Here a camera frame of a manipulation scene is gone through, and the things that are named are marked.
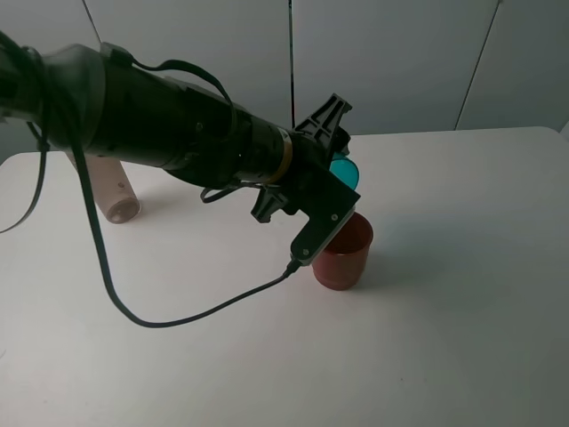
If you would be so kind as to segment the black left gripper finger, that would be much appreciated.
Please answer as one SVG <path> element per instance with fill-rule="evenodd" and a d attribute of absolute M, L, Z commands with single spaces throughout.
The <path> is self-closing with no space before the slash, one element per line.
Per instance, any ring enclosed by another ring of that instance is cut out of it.
<path fill-rule="evenodd" d="M 293 215 L 289 191 L 284 187 L 263 186 L 251 211 L 253 218 L 259 223 L 269 223 L 272 214 L 279 210 Z"/>
<path fill-rule="evenodd" d="M 312 138 L 321 147 L 347 147 L 351 139 L 341 127 L 352 106 L 334 93 L 321 107 L 294 127 L 296 133 Z"/>

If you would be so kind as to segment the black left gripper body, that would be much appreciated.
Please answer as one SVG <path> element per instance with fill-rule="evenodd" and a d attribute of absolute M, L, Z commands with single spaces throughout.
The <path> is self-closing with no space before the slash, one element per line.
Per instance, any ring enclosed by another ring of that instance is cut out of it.
<path fill-rule="evenodd" d="M 284 142 L 284 169 L 270 183 L 270 212 L 345 217 L 351 211 L 351 187 L 330 170 L 337 138 L 284 129 L 279 132 Z"/>

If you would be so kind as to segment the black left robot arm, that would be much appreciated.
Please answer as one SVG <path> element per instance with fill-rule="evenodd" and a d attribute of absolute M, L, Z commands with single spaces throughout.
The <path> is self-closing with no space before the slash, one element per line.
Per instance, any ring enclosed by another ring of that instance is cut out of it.
<path fill-rule="evenodd" d="M 67 151 L 79 144 L 100 157 L 154 166 L 201 187 L 210 203 L 245 187 L 260 193 L 261 223 L 276 211 L 339 220 L 357 193 L 330 169 L 348 143 L 337 103 L 324 128 L 288 130 L 234 103 L 220 82 L 196 65 L 139 63 L 126 50 L 72 44 L 41 55 L 1 39 L 1 110 L 44 128 Z"/>

